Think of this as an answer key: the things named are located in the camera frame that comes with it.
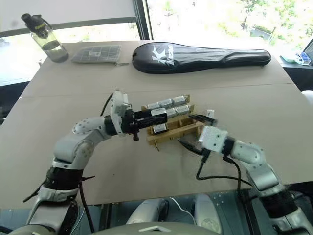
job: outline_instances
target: floor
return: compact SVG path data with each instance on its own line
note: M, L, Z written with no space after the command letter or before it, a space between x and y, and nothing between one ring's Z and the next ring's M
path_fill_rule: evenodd
M209 196L216 205L217 212L219 214L224 235L249 235L252 234L249 230L247 219L245 216L244 208L237 199L237 192L215 192L210 193ZM179 210L177 205L166 198L169 201L169 213L166 221L169 222L181 222L192 224L192 219L186 213ZM194 203L194 195L175 197L181 207L191 212L192 205ZM124 225L136 207L142 201L124 202L112 205L110 227ZM303 197L298 201L299 206L304 210L308 219L313 222L313 213L310 201ZM277 234L269 223L268 215L263 208L261 202L258 199L253 200L253 209L258 222L257 234L275 235ZM101 206L89 206L91 217L94 223L95 230L98 231L102 227L100 223ZM10 229L16 229L23 226L27 220L29 210L0 210L0 225L6 226ZM73 235L87 235L90 234L88 221L86 214L82 217L82 220L72 233Z

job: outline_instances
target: silver battery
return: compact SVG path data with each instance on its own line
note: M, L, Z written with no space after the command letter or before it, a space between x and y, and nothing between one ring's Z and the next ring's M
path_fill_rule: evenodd
M148 109L158 109L158 108L161 108L161 106L160 106L160 104L158 102L152 103L152 104L148 104L147 107L148 107Z
M151 110L151 115L155 116L155 115L160 115L160 114L165 114L166 110L165 108L159 108L159 109L153 109Z
M173 98L174 106L178 106L178 105L185 104L185 103L187 103L187 97L184 95Z
M159 105L163 108L169 108L173 106L172 99L165 99L159 102Z
M168 130L167 128L167 125L165 123L163 124L160 124L160 125L156 125L154 126L153 128L153 133L156 135L156 134L160 134L160 133L163 133L165 131Z
M178 106L178 107L175 107L175 110L178 113L178 115L187 114L187 113L190 113L190 105L186 104L183 106Z
M167 109L166 113L167 113L167 118L173 118L173 117L176 117L178 115L175 108Z

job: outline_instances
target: clear plastic bottle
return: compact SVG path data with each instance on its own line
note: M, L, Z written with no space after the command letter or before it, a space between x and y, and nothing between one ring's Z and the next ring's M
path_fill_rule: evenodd
M68 59L68 52L54 36L51 25L41 15L31 16L26 13L22 15L22 20L32 38L53 62L60 63Z

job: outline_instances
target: white cable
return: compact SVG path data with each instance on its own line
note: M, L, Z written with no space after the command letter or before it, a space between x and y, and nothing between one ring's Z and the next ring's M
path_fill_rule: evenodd
M80 216L80 218L79 218L77 224L76 224L75 227L72 229L72 232L70 232L70 234L72 234L72 233L75 231L75 229L76 229L77 226L79 225L80 221L82 220L84 213L85 213L85 208L83 209L82 215Z
M178 203L173 197L170 197L170 198L176 203L176 205L179 207L179 209L180 209L182 212L185 212L185 213L187 213L188 215L190 215L191 218L192 218L192 220L194 221L194 224L197 225L197 224L196 224L196 221L195 221L195 218L192 216L192 214L191 214L190 212L184 210L183 208L181 208L181 206L179 205L179 203Z

